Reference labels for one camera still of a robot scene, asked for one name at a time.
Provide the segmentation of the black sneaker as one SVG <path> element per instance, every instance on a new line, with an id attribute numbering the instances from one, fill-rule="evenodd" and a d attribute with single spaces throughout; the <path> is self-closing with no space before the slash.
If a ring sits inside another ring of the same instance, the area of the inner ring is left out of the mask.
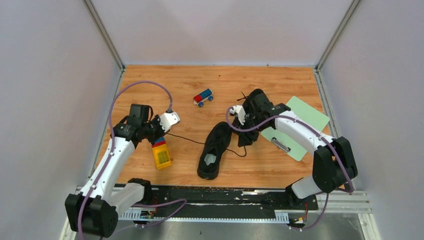
<path id="1" fill-rule="evenodd" d="M 258 127 L 262 126 L 263 124 L 267 123 L 267 127 L 270 127 L 272 124 L 270 123 L 271 118 L 273 116 L 273 108 L 274 104 L 268 99 L 266 94 L 263 90 L 257 88 L 253 90 L 247 97 L 247 100 L 243 102 L 242 104 L 245 113 L 246 114 L 264 114 L 268 116 L 268 119 L 263 121 L 261 124 L 257 125 Z M 237 128 L 237 119 L 235 118 L 232 125 L 236 128 L 236 131 L 240 132 L 248 132 L 253 130 L 253 128 L 243 130 L 240 128 Z"/>
<path id="2" fill-rule="evenodd" d="M 232 130 L 228 123 L 221 121 L 215 125 L 206 137 L 200 155 L 197 175 L 206 180 L 213 180 L 219 174 L 220 162 L 231 142 Z"/>

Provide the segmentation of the black shoelace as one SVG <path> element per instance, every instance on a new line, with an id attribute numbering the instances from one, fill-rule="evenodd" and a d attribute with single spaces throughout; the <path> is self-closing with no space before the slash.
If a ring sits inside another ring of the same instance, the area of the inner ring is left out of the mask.
<path id="1" fill-rule="evenodd" d="M 241 94 L 242 94 L 242 97 L 241 97 L 241 98 L 238 98 L 238 99 L 236 100 L 237 102 L 240 102 L 240 101 L 246 101 L 246 100 L 247 100 L 248 96 L 247 96 L 247 95 L 245 95 L 243 92 L 241 92 Z"/>

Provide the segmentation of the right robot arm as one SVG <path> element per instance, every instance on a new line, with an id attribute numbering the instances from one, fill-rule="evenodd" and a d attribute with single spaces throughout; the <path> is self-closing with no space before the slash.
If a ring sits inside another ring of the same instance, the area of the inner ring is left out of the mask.
<path id="1" fill-rule="evenodd" d="M 345 137 L 335 138 L 322 133 L 298 117 L 283 103 L 274 105 L 264 93 L 248 97 L 242 105 L 233 105 L 225 117 L 229 126 L 239 134 L 243 145 L 257 140 L 258 134 L 272 128 L 300 144 L 313 156 L 312 173 L 286 187 L 286 204 L 298 209 L 311 195 L 331 193 L 344 184 L 354 191 L 352 180 L 358 175 L 350 142 Z"/>

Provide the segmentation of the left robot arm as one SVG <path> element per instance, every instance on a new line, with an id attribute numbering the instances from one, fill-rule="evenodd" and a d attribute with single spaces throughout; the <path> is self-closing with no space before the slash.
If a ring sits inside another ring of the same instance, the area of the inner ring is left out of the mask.
<path id="1" fill-rule="evenodd" d="M 162 115 L 152 115 L 149 105 L 132 104 L 129 114 L 111 130 L 110 139 L 100 163 L 78 194 L 69 194 L 65 209 L 71 230 L 80 238 L 90 234 L 110 237 L 119 217 L 132 205 L 142 207 L 153 201 L 153 193 L 146 188 L 147 181 L 135 178 L 125 187 L 113 192 L 115 183 L 129 157 L 143 140 L 154 144 L 172 126 L 180 122 L 172 110 Z"/>

